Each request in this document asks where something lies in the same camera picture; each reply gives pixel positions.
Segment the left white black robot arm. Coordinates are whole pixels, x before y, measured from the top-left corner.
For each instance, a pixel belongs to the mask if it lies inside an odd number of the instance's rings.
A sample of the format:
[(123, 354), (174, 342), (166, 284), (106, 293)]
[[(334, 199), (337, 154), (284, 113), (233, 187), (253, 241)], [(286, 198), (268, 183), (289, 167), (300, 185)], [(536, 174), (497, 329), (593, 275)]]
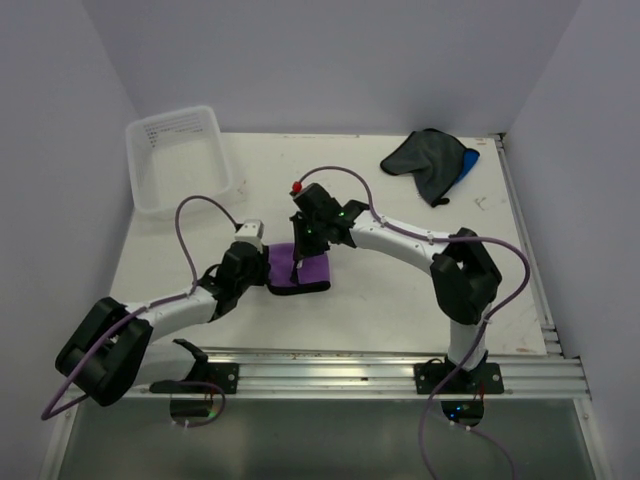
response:
[(55, 360), (56, 370), (101, 406), (118, 401), (140, 378), (155, 341), (219, 320), (253, 286), (266, 283), (269, 248), (235, 241), (195, 288), (147, 304), (97, 301)]

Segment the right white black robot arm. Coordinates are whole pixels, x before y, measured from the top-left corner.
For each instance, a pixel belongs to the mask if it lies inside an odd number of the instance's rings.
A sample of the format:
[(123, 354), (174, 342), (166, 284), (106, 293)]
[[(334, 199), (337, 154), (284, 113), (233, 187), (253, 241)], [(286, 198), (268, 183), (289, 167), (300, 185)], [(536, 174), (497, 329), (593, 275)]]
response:
[(442, 243), (426, 231), (393, 226), (376, 217), (373, 206), (357, 200), (342, 205), (321, 185), (292, 186), (297, 206), (290, 218), (294, 231), (291, 278), (307, 259), (346, 245), (384, 254), (426, 273), (437, 305), (450, 320), (445, 379), (451, 389), (468, 392), (481, 380), (479, 366), (487, 349), (481, 332), (484, 316), (495, 300), (501, 273), (475, 233), (461, 229)]

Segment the purple towel black trim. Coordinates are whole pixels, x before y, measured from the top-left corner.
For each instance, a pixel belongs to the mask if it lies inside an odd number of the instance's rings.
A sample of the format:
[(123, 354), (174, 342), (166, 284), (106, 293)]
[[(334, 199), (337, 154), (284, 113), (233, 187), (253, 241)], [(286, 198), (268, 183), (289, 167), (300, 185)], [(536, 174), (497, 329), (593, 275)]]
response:
[(276, 296), (319, 293), (331, 288), (327, 253), (295, 261), (294, 244), (278, 243), (265, 248), (269, 272), (266, 286)]

